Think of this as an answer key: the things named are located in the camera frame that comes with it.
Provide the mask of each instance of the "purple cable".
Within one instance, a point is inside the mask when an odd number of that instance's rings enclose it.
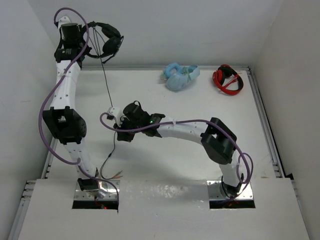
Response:
[[[88,177],[89,179],[95,180],[95,181],[101,181],[101,182],[105,182],[107,184],[110,184],[112,187],[114,187],[115,191],[116,191],[116,197],[117,197],[117,203],[118,203],[118,208],[119,208],[119,192],[118,192],[118,188],[116,187],[116,185],[114,185],[112,182],[108,181],[108,180],[104,180],[104,179],[100,179],[100,178],[96,178],[93,176],[90,176],[88,173],[86,173],[86,171],[84,171],[80,166],[78,166],[79,170],[81,173],[83,173],[83,175],[85,175],[86,177]]]
[[[102,113],[100,115],[100,122],[102,123],[102,125],[105,126],[109,130],[116,131],[116,132],[119,132],[119,133],[140,132],[140,131],[143,131],[143,130],[146,130],[146,129],[149,129],[149,128],[153,128],[153,127],[158,127],[158,126],[161,126],[161,125],[174,124],[172,121],[166,121],[166,122],[155,123],[155,124],[151,124],[151,125],[140,127],[140,128],[136,128],[136,129],[126,129],[126,130],[124,130],[124,129],[116,129],[116,128],[110,127],[110,126],[108,126],[107,124],[104,123],[104,121],[103,121],[103,116],[104,115],[107,115],[107,113],[104,112],[104,113]],[[193,120],[176,121],[175,123],[176,124],[187,124],[187,123],[195,123],[195,122],[197,122],[197,123],[206,123],[208,125],[211,125],[211,126],[215,127],[218,131],[220,131],[223,135],[225,135],[231,141],[233,146],[236,148],[236,150],[240,154],[240,156],[238,158],[238,164],[236,166],[236,175],[237,175],[237,177],[239,179],[239,182],[241,184],[246,184],[246,186],[245,186],[245,188],[246,188],[248,186],[250,180],[251,180],[252,173],[253,173],[254,164],[253,164],[252,158],[247,153],[243,153],[241,151],[240,147],[237,145],[237,143],[232,139],[232,137],[226,131],[224,131],[221,127],[219,127],[218,125],[214,124],[211,121],[204,120],[204,119],[193,119]],[[250,170],[248,161],[245,158],[245,155],[247,155],[249,157],[250,161],[251,161],[251,165],[252,165],[251,170]],[[240,173],[239,173],[239,166],[240,166],[240,160],[241,159],[244,162],[246,173],[247,173],[245,180],[241,179],[241,176],[240,176]]]
[[[51,90],[51,92],[49,93],[49,95],[45,98],[45,100],[43,101],[41,108],[40,108],[40,112],[39,112],[39,117],[38,117],[38,128],[39,128],[39,133],[40,133],[40,137],[44,143],[44,145],[46,146],[46,148],[49,150],[50,153],[52,153],[52,155],[54,155],[57,159],[59,159],[60,161],[64,162],[65,164],[69,164],[69,165],[78,165],[80,163],[80,158],[78,158],[77,162],[70,162],[67,161],[66,159],[62,158],[61,156],[59,156],[51,147],[50,144],[48,143],[48,141],[45,138],[45,134],[42,128],[42,115],[43,112],[45,110],[46,104],[49,101],[50,97],[54,94],[54,92],[57,90],[57,88],[60,86],[60,84],[63,82],[63,80],[66,77],[66,73],[68,72],[68,70],[70,69],[70,67],[72,66],[72,64],[74,64],[80,57],[81,55],[84,53],[84,51],[86,50],[87,46],[88,46],[88,42],[89,42],[89,26],[86,22],[86,20],[84,19],[84,17],[77,12],[76,10],[69,8],[69,7],[62,7],[60,8],[54,15],[53,21],[54,23],[56,23],[56,19],[58,14],[63,11],[63,10],[69,10],[72,11],[74,13],[76,13],[83,21],[85,28],[86,28],[86,40],[85,40],[85,44],[82,48],[82,50],[80,51],[80,53],[70,62],[70,64],[66,67],[66,69],[63,72],[63,75],[60,79],[60,81],[54,86],[54,88]]]

